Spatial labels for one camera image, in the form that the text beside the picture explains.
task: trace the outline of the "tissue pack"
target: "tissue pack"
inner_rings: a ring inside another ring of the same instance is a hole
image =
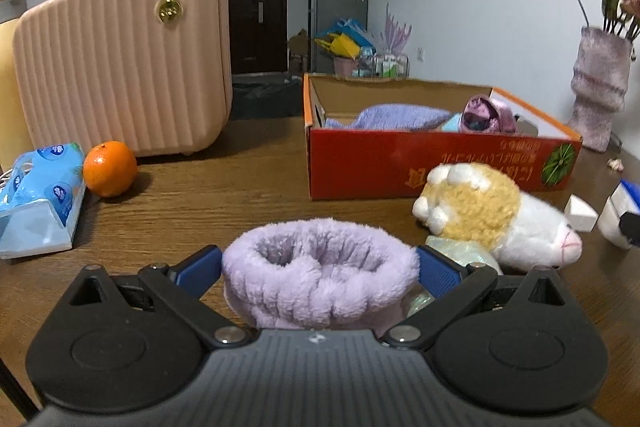
[[[0,190],[0,259],[69,250],[86,188],[76,143],[20,156]]]

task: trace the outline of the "silver bolt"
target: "silver bolt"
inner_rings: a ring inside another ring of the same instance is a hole
[[[223,344],[237,344],[246,337],[246,333],[236,326],[225,326],[216,330],[214,338]]]
[[[414,326],[396,326],[389,330],[389,336],[396,342],[413,342],[420,338],[420,330]]]

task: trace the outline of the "blue gripper pad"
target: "blue gripper pad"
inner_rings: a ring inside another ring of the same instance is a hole
[[[464,266],[431,247],[417,247],[416,251],[420,257],[418,282],[436,299],[458,286],[467,276]]]
[[[169,277],[189,295],[199,299],[222,274],[222,250],[209,245],[170,270]]]

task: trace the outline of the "plush toy pink nose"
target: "plush toy pink nose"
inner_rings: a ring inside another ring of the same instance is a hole
[[[564,241],[561,247],[561,263],[562,266],[575,263],[582,253],[582,240],[574,230],[567,229]]]

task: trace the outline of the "brown door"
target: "brown door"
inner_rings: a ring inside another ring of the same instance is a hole
[[[229,0],[231,71],[287,70],[287,0]]]

